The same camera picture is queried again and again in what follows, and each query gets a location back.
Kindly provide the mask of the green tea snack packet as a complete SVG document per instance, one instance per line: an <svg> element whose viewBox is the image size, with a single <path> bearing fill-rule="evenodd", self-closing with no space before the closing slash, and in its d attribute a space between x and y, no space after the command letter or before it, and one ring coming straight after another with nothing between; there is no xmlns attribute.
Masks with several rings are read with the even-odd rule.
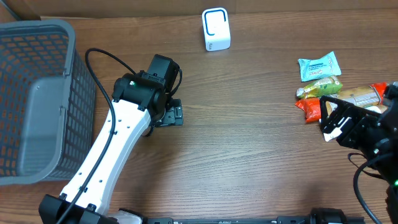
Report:
<svg viewBox="0 0 398 224"><path fill-rule="evenodd" d="M296 97L300 99L317 98L324 95L332 95L338 93L343 87L343 84L337 79L335 75L321 78L299 88L296 91Z"/></svg>

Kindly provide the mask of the white tube with gold cap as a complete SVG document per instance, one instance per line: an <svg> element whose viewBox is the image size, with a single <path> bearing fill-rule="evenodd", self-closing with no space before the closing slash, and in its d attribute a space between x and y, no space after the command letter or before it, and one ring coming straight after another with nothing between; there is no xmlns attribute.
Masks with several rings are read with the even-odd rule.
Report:
<svg viewBox="0 0 398 224"><path fill-rule="evenodd" d="M375 105L375 106L368 106L365 107L364 110L366 112L375 112L377 114L382 114L387 110L387 106L384 105ZM352 117L347 117L347 118L340 118L337 122L337 124L333 124L331 127L331 131L329 132L324 132L323 131L323 136L326 142L337 138L339 135L343 133L343 125L346 124L348 121L350 121Z"/></svg>

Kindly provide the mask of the orange spaghetti packet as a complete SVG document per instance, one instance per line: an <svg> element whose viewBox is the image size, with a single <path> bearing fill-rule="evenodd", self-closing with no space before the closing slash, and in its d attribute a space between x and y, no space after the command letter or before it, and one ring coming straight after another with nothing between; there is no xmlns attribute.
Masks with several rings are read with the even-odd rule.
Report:
<svg viewBox="0 0 398 224"><path fill-rule="evenodd" d="M367 108L382 104L383 94L386 87L386 82L374 83L368 86L339 91L338 93L328 96L347 101L361 108ZM307 123L321 119L320 98L320 96L303 98L295 102L295 106L305 113L305 121Z"/></svg>

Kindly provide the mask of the mint green wipes packet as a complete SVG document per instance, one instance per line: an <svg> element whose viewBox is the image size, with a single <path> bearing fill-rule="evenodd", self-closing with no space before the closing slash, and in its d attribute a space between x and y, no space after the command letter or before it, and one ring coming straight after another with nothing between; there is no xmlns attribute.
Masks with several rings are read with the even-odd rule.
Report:
<svg viewBox="0 0 398 224"><path fill-rule="evenodd" d="M298 64L300 67L301 82L318 80L332 75L340 76L342 74L334 51L319 59L310 60L300 58L298 59Z"/></svg>

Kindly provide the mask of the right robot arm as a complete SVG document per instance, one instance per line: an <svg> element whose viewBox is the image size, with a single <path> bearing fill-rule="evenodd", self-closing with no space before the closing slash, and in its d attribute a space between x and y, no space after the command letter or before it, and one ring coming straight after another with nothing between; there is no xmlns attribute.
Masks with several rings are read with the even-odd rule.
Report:
<svg viewBox="0 0 398 224"><path fill-rule="evenodd" d="M359 176L369 167L378 171L375 177L388 183L386 210L392 223L397 223L397 82L384 91L387 110L383 113L360 108L344 100L320 98L320 129L331 134L343 147L362 152L366 162L353 177L353 189L364 211L374 223L381 221L371 211L359 191Z"/></svg>

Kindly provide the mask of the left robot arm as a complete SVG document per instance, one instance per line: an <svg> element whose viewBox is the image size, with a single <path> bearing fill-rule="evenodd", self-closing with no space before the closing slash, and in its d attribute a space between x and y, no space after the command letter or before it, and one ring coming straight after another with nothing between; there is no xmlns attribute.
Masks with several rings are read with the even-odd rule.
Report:
<svg viewBox="0 0 398 224"><path fill-rule="evenodd" d="M39 205L43 223L145 223L135 212L109 215L116 182L140 137L156 127L181 126L180 99L173 98L182 70L171 58L156 54L148 70L118 78L109 112L86 159L58 197L46 195Z"/></svg>

